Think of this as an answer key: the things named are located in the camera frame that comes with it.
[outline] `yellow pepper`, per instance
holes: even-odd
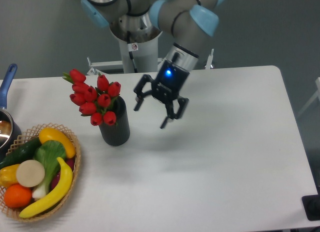
[[[45,197],[37,200],[36,202],[30,204],[24,210],[21,211],[19,216],[21,218],[33,217],[58,203],[69,191],[73,173],[69,165],[61,158],[57,158],[60,164],[60,180],[56,187],[48,193]]]
[[[18,183],[16,171],[20,164],[11,165],[0,170],[0,186],[8,188],[9,186]]]
[[[42,129],[39,133],[39,139],[41,144],[44,144],[49,140],[55,140],[62,143],[65,148],[65,154],[67,158],[73,158],[76,154],[76,149],[68,137],[55,128],[47,127]]]

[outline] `red tulip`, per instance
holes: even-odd
[[[86,76],[79,72],[77,69],[72,69],[69,74],[74,83],[83,83],[86,80]]]
[[[93,126],[98,126],[98,125],[102,124],[102,121],[103,121],[102,114],[101,113],[93,113],[91,115],[90,121]]]
[[[108,79],[105,77],[105,75],[101,75],[101,76],[98,76],[98,80],[96,82],[97,84],[97,87],[100,91],[103,91],[105,92],[106,90],[108,90],[108,87],[109,87],[109,81]]]
[[[81,93],[73,93],[70,95],[70,98],[71,98],[71,101],[73,101],[78,106],[86,102],[84,95]]]
[[[111,98],[110,98],[110,96],[108,94],[101,94],[98,97],[97,101],[98,101],[99,106],[107,108],[111,103]]]
[[[108,87],[108,94],[110,95],[110,97],[116,97],[120,94],[120,88],[121,88],[121,84],[118,82],[114,82],[112,83],[109,87]]]
[[[116,123],[116,114],[112,111],[107,111],[104,116],[103,116],[103,121],[107,124],[107,125],[114,125]]]
[[[76,82],[76,83],[74,83],[73,85],[72,85],[72,90],[74,90],[74,92],[76,92],[76,93],[85,93],[85,91],[86,91],[86,89],[89,87],[89,85],[88,84],[86,84],[86,83],[78,83],[78,82]]]
[[[92,102],[93,100],[97,99],[97,91],[95,90],[95,88],[93,86],[88,87],[85,92],[84,92],[84,99],[87,102]]]
[[[97,110],[93,102],[87,102],[80,105],[79,111],[84,115],[91,115]]]

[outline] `white radish slice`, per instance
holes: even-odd
[[[22,162],[15,173],[18,183],[24,187],[34,187],[45,177],[44,166],[36,160]]]

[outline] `black vase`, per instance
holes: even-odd
[[[116,115],[116,124],[99,125],[102,138],[111,146],[119,146],[127,142],[130,137],[130,128],[127,115],[126,103],[122,97],[118,97],[114,102],[114,113]]]

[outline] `orange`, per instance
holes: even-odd
[[[9,208],[20,208],[27,206],[31,199],[31,189],[23,187],[20,184],[14,184],[7,188],[3,197],[6,206]]]

